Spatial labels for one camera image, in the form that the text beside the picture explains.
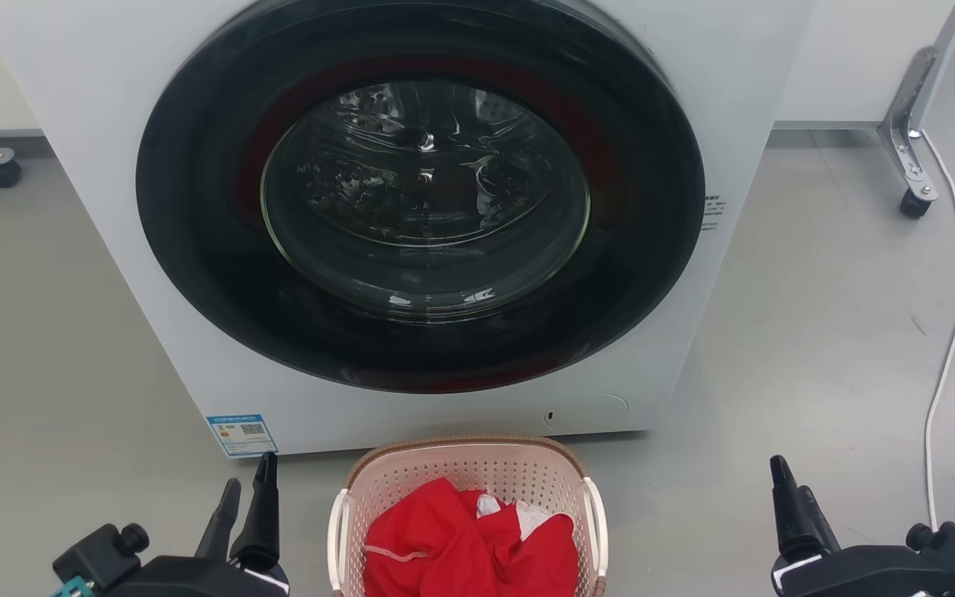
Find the white front-load washing machine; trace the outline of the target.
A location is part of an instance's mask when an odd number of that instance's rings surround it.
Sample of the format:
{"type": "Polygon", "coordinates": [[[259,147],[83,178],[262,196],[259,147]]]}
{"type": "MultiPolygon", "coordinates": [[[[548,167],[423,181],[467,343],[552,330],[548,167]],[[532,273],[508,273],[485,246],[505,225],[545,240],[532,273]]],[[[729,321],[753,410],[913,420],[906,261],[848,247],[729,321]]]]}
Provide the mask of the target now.
{"type": "Polygon", "coordinates": [[[619,432],[656,426],[815,0],[571,0],[595,7],[657,63],[700,144],[704,200],[720,194],[726,211],[716,231],[700,231],[666,298],[613,343],[515,385],[434,394],[356,388],[273,362],[202,316],[149,248],[136,196],[149,116],[194,50],[255,1],[0,0],[2,57],[207,427],[208,416],[259,413],[281,454],[456,434],[543,437],[553,435],[546,411],[599,394],[627,402],[619,432]]]}

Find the black round washer door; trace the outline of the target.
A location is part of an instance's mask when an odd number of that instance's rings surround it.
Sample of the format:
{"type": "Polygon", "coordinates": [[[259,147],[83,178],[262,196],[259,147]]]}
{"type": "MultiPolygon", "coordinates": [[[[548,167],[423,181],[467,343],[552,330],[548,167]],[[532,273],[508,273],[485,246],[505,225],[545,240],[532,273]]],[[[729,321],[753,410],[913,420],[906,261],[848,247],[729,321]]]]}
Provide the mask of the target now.
{"type": "Polygon", "coordinates": [[[137,157],[163,271],[345,385],[503,388],[637,326],[692,256],[704,160],[639,42],[571,0],[257,0],[137,157]]]}

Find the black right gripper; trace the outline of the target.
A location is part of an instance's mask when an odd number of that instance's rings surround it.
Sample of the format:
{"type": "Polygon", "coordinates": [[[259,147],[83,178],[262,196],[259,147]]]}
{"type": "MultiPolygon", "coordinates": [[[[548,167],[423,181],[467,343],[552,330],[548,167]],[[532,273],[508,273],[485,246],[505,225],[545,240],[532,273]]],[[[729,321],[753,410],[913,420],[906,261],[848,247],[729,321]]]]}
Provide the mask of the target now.
{"type": "Polygon", "coordinates": [[[937,530],[914,525],[902,546],[841,549],[788,461],[777,454],[769,467],[779,555],[791,564],[772,574],[778,597],[955,597],[955,522],[937,530]]]}

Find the white garment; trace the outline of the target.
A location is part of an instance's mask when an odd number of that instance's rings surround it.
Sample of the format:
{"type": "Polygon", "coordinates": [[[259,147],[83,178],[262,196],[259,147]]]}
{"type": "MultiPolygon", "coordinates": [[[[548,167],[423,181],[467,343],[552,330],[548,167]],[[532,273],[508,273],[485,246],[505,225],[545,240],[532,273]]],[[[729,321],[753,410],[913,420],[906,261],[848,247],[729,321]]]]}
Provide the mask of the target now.
{"type": "Polygon", "coordinates": [[[506,503],[481,493],[474,510],[482,532],[511,543],[524,543],[534,534],[568,536],[574,530],[573,518],[568,514],[552,513],[523,500],[506,503]]]}

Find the red garment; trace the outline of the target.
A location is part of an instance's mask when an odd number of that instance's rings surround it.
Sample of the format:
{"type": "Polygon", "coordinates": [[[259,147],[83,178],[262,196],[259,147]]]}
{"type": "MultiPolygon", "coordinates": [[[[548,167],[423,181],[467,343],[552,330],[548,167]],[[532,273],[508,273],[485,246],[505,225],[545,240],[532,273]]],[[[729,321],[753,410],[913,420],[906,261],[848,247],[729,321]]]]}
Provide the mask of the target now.
{"type": "Polygon", "coordinates": [[[486,534],[481,493],[437,478],[379,515],[363,545],[365,597],[574,597],[574,532],[524,543],[486,534]]]}

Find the beige perforated laundry basket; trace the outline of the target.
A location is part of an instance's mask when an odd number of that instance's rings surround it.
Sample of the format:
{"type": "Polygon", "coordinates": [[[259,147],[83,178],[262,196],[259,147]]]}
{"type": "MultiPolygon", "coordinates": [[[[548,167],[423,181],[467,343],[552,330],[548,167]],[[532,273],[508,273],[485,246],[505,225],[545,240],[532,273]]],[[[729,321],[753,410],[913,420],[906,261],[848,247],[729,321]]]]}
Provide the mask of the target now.
{"type": "Polygon", "coordinates": [[[600,492],[569,447],[541,437],[438,437],[364,454],[335,496],[327,533],[332,597],[363,597],[361,552],[369,526],[421,484],[446,478],[458,490],[486,490],[574,521],[579,551],[575,597],[605,597],[608,526],[600,492]]]}

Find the blue energy label sticker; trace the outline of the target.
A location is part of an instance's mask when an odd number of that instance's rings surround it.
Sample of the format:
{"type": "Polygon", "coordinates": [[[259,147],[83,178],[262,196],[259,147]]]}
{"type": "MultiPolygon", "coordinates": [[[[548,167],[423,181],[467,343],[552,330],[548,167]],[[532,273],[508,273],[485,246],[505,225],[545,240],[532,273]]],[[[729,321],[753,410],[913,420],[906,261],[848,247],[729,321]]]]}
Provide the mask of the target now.
{"type": "Polygon", "coordinates": [[[257,458],[268,452],[279,453],[268,424],[259,413],[208,416],[206,420],[229,459],[257,458]]]}

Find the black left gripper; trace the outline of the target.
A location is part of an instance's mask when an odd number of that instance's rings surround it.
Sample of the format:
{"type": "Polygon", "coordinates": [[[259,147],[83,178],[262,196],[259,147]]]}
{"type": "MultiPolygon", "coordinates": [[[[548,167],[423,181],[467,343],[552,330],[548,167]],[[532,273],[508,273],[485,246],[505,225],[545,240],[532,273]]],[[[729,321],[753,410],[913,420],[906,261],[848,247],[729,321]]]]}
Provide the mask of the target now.
{"type": "Polygon", "coordinates": [[[241,502],[241,483],[229,478],[193,556],[159,556],[142,563],[143,527],[105,524],[57,556],[61,586],[51,597],[288,597],[261,575],[279,564],[278,457],[265,451],[255,468],[249,510],[229,551],[241,502]],[[229,558],[239,567],[224,561],[229,558]]]}

